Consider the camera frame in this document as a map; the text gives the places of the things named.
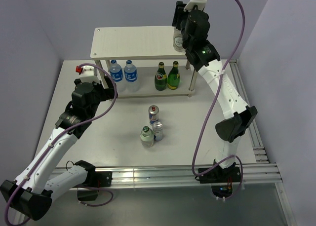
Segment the energy drink can silver top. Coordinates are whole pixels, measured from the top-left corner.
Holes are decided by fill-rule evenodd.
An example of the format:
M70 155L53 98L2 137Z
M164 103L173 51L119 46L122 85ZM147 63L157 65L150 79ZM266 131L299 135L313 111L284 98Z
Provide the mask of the energy drink can silver top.
M163 139L163 124L161 122L155 122L153 124L154 140L156 142Z

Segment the clear soda water bottle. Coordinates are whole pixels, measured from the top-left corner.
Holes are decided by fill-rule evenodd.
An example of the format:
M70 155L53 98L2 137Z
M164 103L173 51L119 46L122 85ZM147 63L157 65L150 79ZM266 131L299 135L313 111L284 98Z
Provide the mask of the clear soda water bottle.
M151 147L154 144L154 133L148 126L144 126L140 133L140 140L144 147Z
M174 27L173 31L173 47L178 52L184 52L182 34L179 29Z

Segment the green Perrier bottle red label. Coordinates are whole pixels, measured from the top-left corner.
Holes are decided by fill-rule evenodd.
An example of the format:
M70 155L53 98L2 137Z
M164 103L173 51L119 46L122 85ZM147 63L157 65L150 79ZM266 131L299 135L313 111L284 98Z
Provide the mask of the green Perrier bottle red label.
M167 75L164 69L164 62L159 62L158 70L155 75L155 88L158 91L163 91L167 87Z

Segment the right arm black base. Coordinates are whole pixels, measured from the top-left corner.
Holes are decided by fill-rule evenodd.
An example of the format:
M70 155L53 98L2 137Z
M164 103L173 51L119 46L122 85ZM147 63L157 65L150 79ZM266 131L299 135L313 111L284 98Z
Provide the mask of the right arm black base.
M195 180L200 184L211 184L215 198L225 201L234 194L234 183L239 183L236 190L241 188L243 171L235 165L225 169L217 166L205 175L195 176Z

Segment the energy drink can red tab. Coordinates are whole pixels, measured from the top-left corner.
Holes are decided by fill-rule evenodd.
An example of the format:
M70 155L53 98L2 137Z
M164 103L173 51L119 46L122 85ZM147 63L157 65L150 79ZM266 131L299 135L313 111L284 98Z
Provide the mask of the energy drink can red tab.
M159 120L159 108L156 105L151 105L148 109L149 113L149 123L153 125L155 122Z

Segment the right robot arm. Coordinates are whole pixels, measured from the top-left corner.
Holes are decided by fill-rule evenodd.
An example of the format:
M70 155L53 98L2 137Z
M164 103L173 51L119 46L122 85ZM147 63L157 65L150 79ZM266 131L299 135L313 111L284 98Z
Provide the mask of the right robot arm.
M240 96L225 72L227 64L222 63L219 53L208 41L208 19L208 15L198 6L187 9L186 4L177 1L172 26L181 33L182 47L188 62L215 95L211 106L219 104L223 112L224 120L215 125L216 133L223 144L218 148L213 167L198 173L202 176L211 172L215 179L223 182L236 169L240 138L258 111Z

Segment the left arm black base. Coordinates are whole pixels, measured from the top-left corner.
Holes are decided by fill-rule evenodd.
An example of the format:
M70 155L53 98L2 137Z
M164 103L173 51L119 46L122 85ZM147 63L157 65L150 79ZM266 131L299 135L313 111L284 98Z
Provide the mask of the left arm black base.
M112 172L111 171L97 171L95 172L95 177L91 183L84 184L88 187L110 187L112 182ZM95 201L99 195L99 192L96 190L78 190L77 199L79 201Z

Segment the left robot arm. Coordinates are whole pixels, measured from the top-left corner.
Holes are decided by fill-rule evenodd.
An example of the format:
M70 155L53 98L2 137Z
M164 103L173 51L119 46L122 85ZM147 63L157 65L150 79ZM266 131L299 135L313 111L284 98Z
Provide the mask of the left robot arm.
M15 180L5 180L0 191L7 202L4 221L9 226L10 208L37 221L49 210L52 202L73 187L99 190L96 167L86 161L76 162L69 170L50 179L50 175L65 153L80 139L85 130L99 117L96 111L101 102L116 101L114 80L105 76L108 88L92 75L75 80L72 99L59 116L48 141L29 166Z

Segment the green Perrier bottle yellow label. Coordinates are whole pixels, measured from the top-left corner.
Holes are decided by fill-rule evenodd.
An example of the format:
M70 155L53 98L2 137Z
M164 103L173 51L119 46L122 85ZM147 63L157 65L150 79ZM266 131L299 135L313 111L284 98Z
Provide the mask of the green Perrier bottle yellow label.
M180 84L180 73L179 73L179 63L178 61L173 62L171 71L167 77L167 86L169 89L175 90Z

